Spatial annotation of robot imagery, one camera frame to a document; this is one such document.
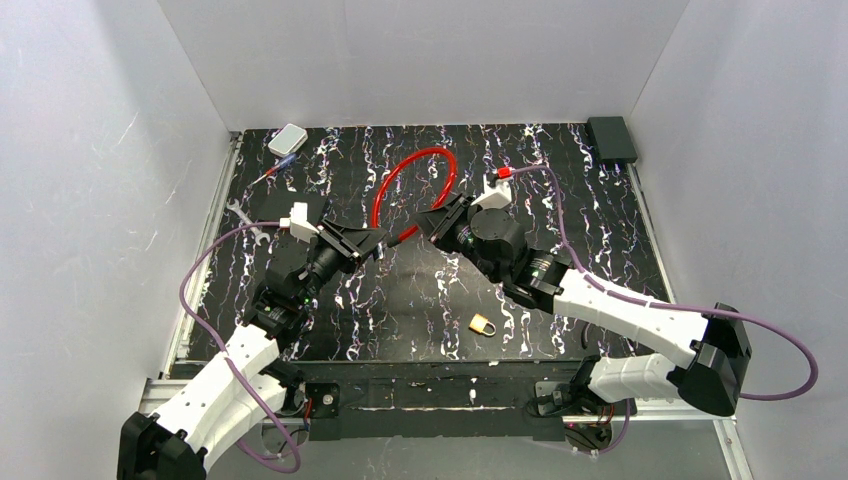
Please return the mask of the red cable lock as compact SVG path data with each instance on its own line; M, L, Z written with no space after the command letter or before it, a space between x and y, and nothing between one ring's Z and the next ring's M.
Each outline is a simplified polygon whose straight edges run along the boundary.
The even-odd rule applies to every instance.
M421 150L418 150L406 157L402 160L398 165L396 165L388 174L388 176L382 181L380 184L375 198L371 205L371 211L369 215L369 227L370 228L378 228L380 222L380 211L382 202L385 199L388 188L390 184L397 179L397 177L410 165L412 165L416 160L419 160L428 156L441 156L448 163L448 175L444 182L444 185L439 192L438 197L434 200L431 205L432 209L441 207L445 201L448 199L451 194L453 187L458 178L458 161L454 153L444 147L427 147Z

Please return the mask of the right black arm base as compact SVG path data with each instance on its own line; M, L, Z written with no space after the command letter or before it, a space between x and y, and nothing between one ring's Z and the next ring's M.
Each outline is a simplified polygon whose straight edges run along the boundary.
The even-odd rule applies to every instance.
M536 382L527 403L528 412L538 418L587 416L590 420L600 423L623 416L628 409L631 415L638 412L634 400L609 403L590 392L584 385L550 380Z

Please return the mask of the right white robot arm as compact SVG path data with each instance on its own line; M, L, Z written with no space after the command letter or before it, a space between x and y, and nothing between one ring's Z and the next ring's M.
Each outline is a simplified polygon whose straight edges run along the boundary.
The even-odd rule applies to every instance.
M682 311L590 280L569 256L529 247L524 227L508 212L484 209L467 196L418 212L414 221L436 248L464 256L514 303L585 321L651 349L649 355L584 361L573 394L606 404L680 399L707 414L735 414L752 357L738 310L718 303L707 313Z

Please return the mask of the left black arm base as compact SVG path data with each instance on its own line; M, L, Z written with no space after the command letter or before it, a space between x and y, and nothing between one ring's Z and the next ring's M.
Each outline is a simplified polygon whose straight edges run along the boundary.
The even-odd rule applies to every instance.
M340 386L337 383L311 382L305 386L307 419L330 419L339 414Z

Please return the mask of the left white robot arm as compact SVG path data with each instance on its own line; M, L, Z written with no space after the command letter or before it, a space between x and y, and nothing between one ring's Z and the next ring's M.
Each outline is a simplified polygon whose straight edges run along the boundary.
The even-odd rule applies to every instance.
M281 358L301 336L320 290L374 256L382 228L281 219L293 239L278 246L257 285L245 321L170 400L136 412L120 433L120 479L204 479L221 454L264 418L275 420L302 372Z

